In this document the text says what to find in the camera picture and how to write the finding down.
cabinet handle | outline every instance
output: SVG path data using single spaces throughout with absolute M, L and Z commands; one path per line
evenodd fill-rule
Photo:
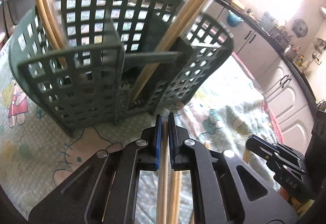
M 251 34 L 251 30 L 249 31 L 249 34 L 244 38 L 244 39 L 247 39 Z
M 249 41 L 249 44 L 255 39 L 256 35 Z
M 284 78 L 289 77 L 289 75 L 285 75 L 281 80 L 280 80 L 280 85 L 282 84 L 282 81 Z
M 285 83 L 287 82 L 287 81 L 291 81 L 292 80 L 292 78 L 289 78 L 289 79 L 286 79 L 286 81 L 283 83 L 283 85 L 282 85 L 282 89 L 284 88 L 284 85 L 285 85 Z

black countertop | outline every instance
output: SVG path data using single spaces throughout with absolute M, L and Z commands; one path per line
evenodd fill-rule
M 286 66 L 290 69 L 291 73 L 299 83 L 302 92 L 304 93 L 304 96 L 308 102 L 309 109 L 312 113 L 312 116 L 314 117 L 317 112 L 317 104 L 316 104 L 316 98 L 314 96 L 314 93 L 309 85 L 309 82 L 307 78 L 299 71 L 299 69 L 294 66 L 294 64 L 289 61 L 286 56 L 283 54 L 284 48 L 281 46 L 280 43 L 278 43 L 274 38 L 269 36 L 265 31 L 263 31 L 261 28 L 257 26 L 250 18 L 248 18 L 245 14 L 243 14 L 241 11 L 237 10 L 233 6 L 231 6 L 228 2 L 224 0 L 215 0 L 218 4 L 222 5 L 226 9 L 231 10 L 235 15 L 239 16 L 245 23 L 247 23 L 253 30 L 255 30 L 259 35 L 261 35 L 277 52 L 277 54 L 281 57 L 281 59 L 284 61 Z

patterned tablecloth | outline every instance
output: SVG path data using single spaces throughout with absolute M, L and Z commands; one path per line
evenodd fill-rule
M 98 149 L 120 150 L 155 124 L 143 113 L 74 132 L 70 138 L 20 89 L 8 63 L 9 41 L 0 51 L 0 184 L 16 208 L 28 218 L 30 210 Z M 200 142 L 212 140 L 211 149 L 232 149 L 242 156 L 245 138 L 252 133 L 270 143 L 282 141 L 273 115 L 250 73 L 231 56 L 212 74 L 187 105 L 170 107 L 177 125 Z M 273 174 L 258 157 L 250 165 L 278 189 Z M 157 172 L 141 172 L 136 223 L 154 223 Z M 180 223 L 192 211 L 189 172 L 183 173 Z

wall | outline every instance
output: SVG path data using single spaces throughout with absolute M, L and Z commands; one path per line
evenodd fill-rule
M 286 31 L 290 35 L 294 35 L 291 27 L 295 19 L 302 19 L 307 23 L 308 34 L 301 38 L 294 36 L 291 40 L 295 47 L 301 47 L 301 53 L 307 50 L 324 21 L 324 17 L 320 13 L 321 6 L 326 6 L 326 0 L 302 0 L 296 14 L 285 25 Z
M 320 27 L 318 33 L 315 37 L 326 40 L 326 18 L 324 18 L 322 26 Z M 312 61 L 312 53 L 315 51 L 313 44 L 310 44 L 306 52 L 304 53 L 304 60 Z M 322 62 L 318 65 L 315 62 L 312 62 L 307 70 L 304 71 L 304 74 L 309 81 L 309 84 L 314 92 L 316 101 L 319 102 L 323 99 L 326 100 L 326 53 L 320 58 Z

green plastic basket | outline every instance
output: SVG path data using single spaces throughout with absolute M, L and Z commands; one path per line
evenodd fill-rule
M 58 0 L 69 38 L 66 49 L 59 51 L 52 50 L 32 9 L 12 36 L 12 74 L 69 136 L 77 128 L 117 123 L 172 102 L 186 103 L 229 57 L 233 40 L 224 25 L 203 14 L 169 52 L 152 52 L 182 3 Z M 161 64 L 130 105 L 130 90 L 143 66 L 156 62 Z

